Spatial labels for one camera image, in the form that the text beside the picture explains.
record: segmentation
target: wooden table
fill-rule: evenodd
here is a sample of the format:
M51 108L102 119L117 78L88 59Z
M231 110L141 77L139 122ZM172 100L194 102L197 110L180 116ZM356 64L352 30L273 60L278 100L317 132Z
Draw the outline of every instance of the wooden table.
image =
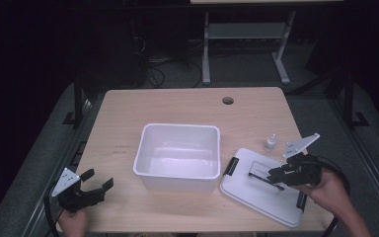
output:
M223 104L225 97L233 105ZM285 142L301 138L279 88L109 91L77 170L95 169L95 176L83 183L84 191L114 178L106 200L89 207L91 232L321 231L332 220L307 201L302 223L291 229L223 195L220 180L212 193L147 190L132 166L143 126L151 122L216 125L221 174L239 148L265 154L265 140L275 133L278 141L266 156L284 163Z

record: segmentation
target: white bracket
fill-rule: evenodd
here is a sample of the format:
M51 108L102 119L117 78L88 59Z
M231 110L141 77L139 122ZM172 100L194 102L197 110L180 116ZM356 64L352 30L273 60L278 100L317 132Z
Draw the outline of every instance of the white bracket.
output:
M317 140L320 137L318 133L315 133L314 135L304 137L300 140L287 142L285 147L285 152L282 154L282 157L285 159L297 155L302 150L306 149L310 144L312 144L315 140Z
M74 185L76 182L78 182L81 178L70 171L67 168L64 168L63 173L61 174L59 180L57 181L56 186L54 187L53 192L51 195L53 197L58 196L60 193L65 191L67 188L71 187Z

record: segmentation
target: white container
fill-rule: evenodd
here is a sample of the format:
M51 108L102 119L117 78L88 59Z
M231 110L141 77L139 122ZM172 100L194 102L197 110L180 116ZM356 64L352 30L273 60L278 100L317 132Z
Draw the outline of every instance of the white container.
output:
M211 125L149 123L133 171L148 189L211 192L220 175L220 131Z

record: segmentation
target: white plastic bin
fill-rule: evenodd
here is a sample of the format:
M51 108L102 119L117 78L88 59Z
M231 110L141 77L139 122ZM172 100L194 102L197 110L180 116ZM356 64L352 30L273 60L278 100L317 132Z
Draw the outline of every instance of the white plastic bin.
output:
M133 171L148 189L211 192L220 175L220 131L211 125L149 123Z

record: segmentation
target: human arm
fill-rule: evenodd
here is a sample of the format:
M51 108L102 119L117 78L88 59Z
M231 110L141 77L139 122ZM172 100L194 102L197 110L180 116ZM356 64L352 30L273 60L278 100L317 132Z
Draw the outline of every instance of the human arm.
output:
M88 228L87 208L79 209L72 213L62 210L58 218L58 223L66 237L85 237Z
M368 227L353 206L341 179L333 172L323 169L321 183L316 187L293 187L311 198L316 204L331 212L345 226L349 237L371 236Z

